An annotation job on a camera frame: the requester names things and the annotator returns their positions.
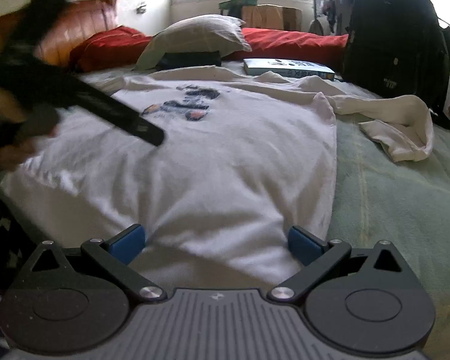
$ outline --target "black backpack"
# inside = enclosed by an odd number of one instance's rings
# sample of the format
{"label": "black backpack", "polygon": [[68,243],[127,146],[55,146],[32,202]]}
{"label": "black backpack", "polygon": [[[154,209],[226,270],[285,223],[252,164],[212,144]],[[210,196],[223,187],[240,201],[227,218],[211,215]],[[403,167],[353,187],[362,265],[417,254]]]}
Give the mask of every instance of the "black backpack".
{"label": "black backpack", "polygon": [[416,95],[450,128],[450,27],[440,27],[430,0],[355,0],[348,33],[344,80],[385,98]]}

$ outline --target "white pillow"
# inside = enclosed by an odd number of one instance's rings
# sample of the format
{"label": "white pillow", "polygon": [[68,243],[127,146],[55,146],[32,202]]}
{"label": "white pillow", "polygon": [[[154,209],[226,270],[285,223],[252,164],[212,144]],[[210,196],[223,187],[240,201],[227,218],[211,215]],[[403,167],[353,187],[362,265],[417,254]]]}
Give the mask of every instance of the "white pillow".
{"label": "white pillow", "polygon": [[154,68],[165,53],[252,51],[240,26],[245,21],[231,16],[202,15],[172,24],[159,32],[137,61],[138,70]]}

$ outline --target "light green blanket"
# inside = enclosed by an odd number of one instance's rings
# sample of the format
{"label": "light green blanket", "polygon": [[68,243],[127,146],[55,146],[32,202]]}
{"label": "light green blanket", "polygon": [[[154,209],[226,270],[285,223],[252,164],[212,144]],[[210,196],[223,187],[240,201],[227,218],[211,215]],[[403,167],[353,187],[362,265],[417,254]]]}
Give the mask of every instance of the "light green blanket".
{"label": "light green blanket", "polygon": [[435,126],[431,157],[393,163],[359,130],[360,115],[338,116],[337,185],[328,237],[355,247],[392,241],[437,308],[426,354],[450,359],[450,132]]}

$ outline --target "graphic print on t-shirt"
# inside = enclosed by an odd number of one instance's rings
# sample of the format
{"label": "graphic print on t-shirt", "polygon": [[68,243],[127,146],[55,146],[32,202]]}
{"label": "graphic print on t-shirt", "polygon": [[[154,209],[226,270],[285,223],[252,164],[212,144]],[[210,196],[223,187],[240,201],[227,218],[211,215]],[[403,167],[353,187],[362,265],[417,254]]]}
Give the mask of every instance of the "graphic print on t-shirt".
{"label": "graphic print on t-shirt", "polygon": [[155,117],[160,117],[168,113],[183,115],[186,120],[197,122],[209,113],[212,100],[220,95],[214,88],[198,85],[178,86],[177,89],[185,91],[185,97],[181,101],[170,100],[162,104],[152,104],[142,112],[142,116],[156,114]]}

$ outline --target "hand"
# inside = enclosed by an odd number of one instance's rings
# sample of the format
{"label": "hand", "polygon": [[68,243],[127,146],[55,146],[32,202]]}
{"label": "hand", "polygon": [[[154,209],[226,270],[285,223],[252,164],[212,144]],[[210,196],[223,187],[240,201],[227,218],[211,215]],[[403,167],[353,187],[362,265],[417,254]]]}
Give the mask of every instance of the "hand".
{"label": "hand", "polygon": [[0,88],[0,116],[11,122],[22,123],[25,121],[25,114],[20,108],[13,95]]}
{"label": "hand", "polygon": [[0,149],[0,170],[13,172],[18,165],[24,163],[35,153],[36,148],[33,138],[24,140],[18,145],[4,146]]}

